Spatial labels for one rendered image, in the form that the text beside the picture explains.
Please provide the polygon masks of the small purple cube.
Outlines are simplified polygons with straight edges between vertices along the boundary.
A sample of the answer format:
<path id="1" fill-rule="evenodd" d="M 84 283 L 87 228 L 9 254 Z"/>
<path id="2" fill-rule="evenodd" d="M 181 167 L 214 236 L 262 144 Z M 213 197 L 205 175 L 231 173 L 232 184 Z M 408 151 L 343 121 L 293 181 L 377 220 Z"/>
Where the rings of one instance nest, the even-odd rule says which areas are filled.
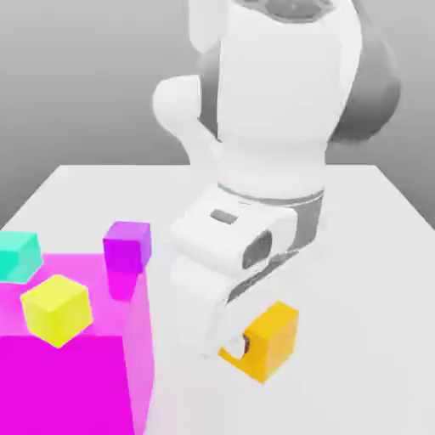
<path id="1" fill-rule="evenodd" d="M 107 269 L 142 274 L 152 251 L 150 224 L 116 221 L 104 236 L 103 246 Z"/>

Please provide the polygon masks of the large magenta box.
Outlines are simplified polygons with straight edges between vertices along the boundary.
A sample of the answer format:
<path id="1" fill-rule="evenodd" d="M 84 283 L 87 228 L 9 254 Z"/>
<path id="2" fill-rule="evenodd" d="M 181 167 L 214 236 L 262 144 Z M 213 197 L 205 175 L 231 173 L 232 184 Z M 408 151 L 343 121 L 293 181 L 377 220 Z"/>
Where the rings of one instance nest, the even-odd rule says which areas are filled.
<path id="1" fill-rule="evenodd" d="M 101 254 L 46 254 L 24 284 L 0 281 L 0 435 L 144 435 L 154 382 L 146 274 Z M 57 349 L 27 329 L 20 296 L 60 274 L 89 290 L 93 323 Z"/>

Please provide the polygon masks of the small orange cube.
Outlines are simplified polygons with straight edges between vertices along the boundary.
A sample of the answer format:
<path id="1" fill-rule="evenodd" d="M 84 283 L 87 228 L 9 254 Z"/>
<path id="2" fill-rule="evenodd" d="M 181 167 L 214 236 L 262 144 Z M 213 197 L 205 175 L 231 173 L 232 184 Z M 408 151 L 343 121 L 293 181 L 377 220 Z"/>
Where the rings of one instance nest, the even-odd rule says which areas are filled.
<path id="1" fill-rule="evenodd" d="M 218 355 L 263 384 L 292 354 L 298 320 L 298 310 L 276 302 L 244 331 L 243 334 L 250 338 L 250 347 L 242 359 L 231 358 L 224 347 Z"/>

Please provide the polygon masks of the small yellow cube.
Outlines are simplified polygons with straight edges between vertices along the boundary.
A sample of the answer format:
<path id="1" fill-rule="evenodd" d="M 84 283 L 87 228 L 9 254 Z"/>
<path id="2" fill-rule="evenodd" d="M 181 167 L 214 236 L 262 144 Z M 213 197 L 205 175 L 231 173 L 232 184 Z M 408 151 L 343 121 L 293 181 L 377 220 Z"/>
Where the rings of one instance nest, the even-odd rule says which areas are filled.
<path id="1" fill-rule="evenodd" d="M 53 275 L 20 296 L 28 331 L 62 348 L 93 323 L 88 288 Z"/>

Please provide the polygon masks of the small teal cube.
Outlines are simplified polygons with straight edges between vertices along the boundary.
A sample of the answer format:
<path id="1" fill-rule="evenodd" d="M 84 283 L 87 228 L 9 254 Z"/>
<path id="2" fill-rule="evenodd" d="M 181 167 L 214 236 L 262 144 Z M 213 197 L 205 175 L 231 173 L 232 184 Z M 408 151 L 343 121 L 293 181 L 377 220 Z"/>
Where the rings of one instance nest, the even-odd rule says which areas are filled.
<path id="1" fill-rule="evenodd" d="M 0 231 L 0 283 L 26 283 L 42 266 L 37 233 Z"/>

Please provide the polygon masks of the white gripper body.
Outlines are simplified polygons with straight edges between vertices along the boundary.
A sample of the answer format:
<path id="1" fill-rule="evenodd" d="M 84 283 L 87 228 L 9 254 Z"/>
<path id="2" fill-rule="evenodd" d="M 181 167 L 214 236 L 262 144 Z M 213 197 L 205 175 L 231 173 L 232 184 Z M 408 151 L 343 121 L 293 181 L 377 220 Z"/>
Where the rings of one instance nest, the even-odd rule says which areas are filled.
<path id="1" fill-rule="evenodd" d="M 247 269 L 241 251 L 179 253 L 171 267 L 180 341 L 210 357 L 243 334 L 279 298 L 278 278 L 296 251 Z"/>

